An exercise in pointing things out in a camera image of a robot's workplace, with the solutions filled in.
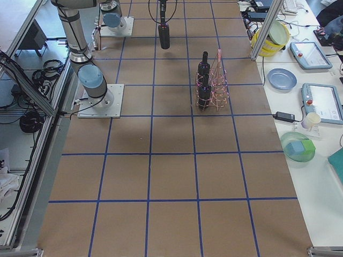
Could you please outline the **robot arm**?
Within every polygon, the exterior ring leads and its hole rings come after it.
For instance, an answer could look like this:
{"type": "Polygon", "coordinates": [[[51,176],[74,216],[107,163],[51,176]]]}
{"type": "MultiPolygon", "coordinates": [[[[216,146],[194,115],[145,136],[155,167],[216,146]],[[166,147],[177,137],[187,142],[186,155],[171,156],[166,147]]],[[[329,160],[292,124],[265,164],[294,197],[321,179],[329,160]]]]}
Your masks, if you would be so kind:
{"type": "Polygon", "coordinates": [[[107,85],[102,71],[92,61],[80,19],[80,9],[99,6],[103,25],[110,30],[126,26],[119,1],[51,1],[58,10],[69,49],[69,57],[79,81],[82,83],[90,107],[108,108],[114,96],[107,85]]]}
{"type": "Polygon", "coordinates": [[[120,1],[105,1],[100,3],[102,14],[101,27],[108,27],[112,32],[122,32],[126,28],[120,1]]]}

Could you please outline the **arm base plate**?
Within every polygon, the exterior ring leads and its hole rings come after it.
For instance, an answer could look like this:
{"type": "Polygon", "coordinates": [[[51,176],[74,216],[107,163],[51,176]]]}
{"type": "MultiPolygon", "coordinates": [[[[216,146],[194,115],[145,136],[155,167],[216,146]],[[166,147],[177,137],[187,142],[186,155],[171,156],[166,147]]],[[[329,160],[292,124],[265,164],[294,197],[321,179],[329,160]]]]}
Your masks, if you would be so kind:
{"type": "Polygon", "coordinates": [[[77,113],[78,118],[120,118],[122,101],[124,94],[124,84],[108,84],[108,90],[104,99],[93,106],[98,100],[89,98],[86,90],[83,90],[82,98],[86,100],[81,101],[81,111],[77,113]]]}
{"type": "Polygon", "coordinates": [[[131,37],[134,17],[103,17],[101,35],[103,37],[131,37]]]}

